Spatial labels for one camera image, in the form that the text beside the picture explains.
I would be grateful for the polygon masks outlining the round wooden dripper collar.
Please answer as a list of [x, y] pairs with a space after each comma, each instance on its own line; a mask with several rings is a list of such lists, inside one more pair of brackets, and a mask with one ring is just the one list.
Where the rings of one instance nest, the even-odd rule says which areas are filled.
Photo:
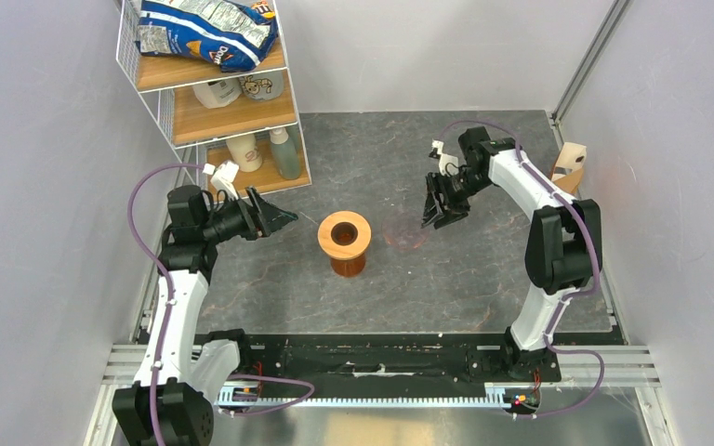
[[317, 232], [320, 247], [335, 260], [352, 260], [363, 255], [371, 238], [368, 221], [353, 211], [338, 211], [327, 216]]

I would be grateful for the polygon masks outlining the amber glass carafe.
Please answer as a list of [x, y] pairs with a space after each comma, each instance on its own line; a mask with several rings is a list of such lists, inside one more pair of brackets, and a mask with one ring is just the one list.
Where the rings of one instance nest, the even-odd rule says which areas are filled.
[[361, 254], [352, 259], [330, 259], [330, 265], [332, 270], [339, 276], [342, 277], [354, 277], [360, 274], [366, 264], [366, 255]]

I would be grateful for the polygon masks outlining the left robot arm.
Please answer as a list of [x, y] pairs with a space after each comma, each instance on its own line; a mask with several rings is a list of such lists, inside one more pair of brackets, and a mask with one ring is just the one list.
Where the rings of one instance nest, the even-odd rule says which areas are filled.
[[242, 329], [214, 334], [193, 353], [197, 318], [208, 293], [218, 245], [232, 238], [266, 238], [298, 216], [253, 188], [246, 199], [213, 204], [209, 192], [187, 185], [170, 191], [170, 223], [163, 235], [159, 308], [147, 352], [128, 388], [115, 392], [114, 416], [130, 445], [208, 445], [215, 401], [228, 376], [243, 379], [254, 368]]

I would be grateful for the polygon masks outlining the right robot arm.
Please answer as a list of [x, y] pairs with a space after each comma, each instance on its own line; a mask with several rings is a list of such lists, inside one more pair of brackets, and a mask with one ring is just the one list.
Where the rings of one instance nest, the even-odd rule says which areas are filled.
[[565, 308], [577, 295], [600, 283], [601, 209], [558, 187], [530, 161], [515, 138], [492, 139], [483, 126], [458, 138], [462, 155], [431, 143], [438, 169], [426, 176], [427, 197], [421, 225], [438, 230], [469, 215], [469, 200], [495, 186], [528, 218], [524, 267], [530, 287], [517, 319], [504, 335], [501, 372], [522, 380], [554, 359], [553, 333]]

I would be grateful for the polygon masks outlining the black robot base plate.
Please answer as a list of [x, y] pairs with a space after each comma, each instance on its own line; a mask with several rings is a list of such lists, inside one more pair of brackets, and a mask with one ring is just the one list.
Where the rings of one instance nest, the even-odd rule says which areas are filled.
[[237, 342], [240, 374], [282, 378], [261, 395], [291, 398], [307, 384], [318, 399], [479, 397], [487, 383], [561, 381], [556, 356], [519, 354], [506, 334], [198, 334], [196, 346]]

